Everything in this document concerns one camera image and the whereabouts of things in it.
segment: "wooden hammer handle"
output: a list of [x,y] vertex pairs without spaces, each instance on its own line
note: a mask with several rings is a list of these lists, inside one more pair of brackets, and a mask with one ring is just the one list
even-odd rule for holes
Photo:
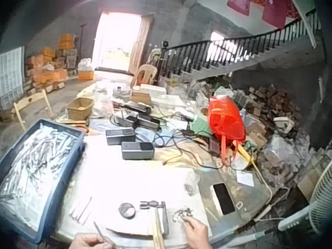
[[158,208],[154,207],[152,234],[154,237],[155,249],[165,249],[164,239],[162,237]]

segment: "doorway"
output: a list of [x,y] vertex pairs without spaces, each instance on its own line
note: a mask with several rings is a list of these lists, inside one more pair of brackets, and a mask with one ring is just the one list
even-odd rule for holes
[[137,15],[102,13],[93,49],[94,67],[128,72],[141,22]]

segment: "stair railing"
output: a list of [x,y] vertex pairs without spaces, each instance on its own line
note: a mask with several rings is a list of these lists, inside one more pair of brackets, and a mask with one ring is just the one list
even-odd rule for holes
[[[306,16],[315,33],[321,28],[316,9],[308,12]],[[160,76],[170,78],[173,74],[181,75],[182,72],[191,73],[192,70],[226,66],[237,61],[248,60],[256,54],[274,49],[287,41],[293,41],[301,35],[307,35],[307,30],[302,19],[296,19],[283,29],[259,35],[197,41],[170,48],[168,42],[164,41],[157,63],[158,73],[155,84]]]

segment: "person's hand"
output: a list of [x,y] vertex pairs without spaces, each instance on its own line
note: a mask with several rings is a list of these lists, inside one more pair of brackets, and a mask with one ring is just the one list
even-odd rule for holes
[[210,249],[208,227],[189,216],[184,216],[182,219],[189,246],[193,249]]
[[97,233],[78,233],[69,249],[112,249],[109,243],[103,243],[102,237]]

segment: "red hanging cloth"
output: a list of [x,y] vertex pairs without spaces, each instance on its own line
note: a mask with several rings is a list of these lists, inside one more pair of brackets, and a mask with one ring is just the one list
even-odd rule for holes
[[267,0],[262,19],[267,23],[283,29],[286,23],[288,0]]
[[227,6],[241,14],[249,16],[250,0],[227,0]]

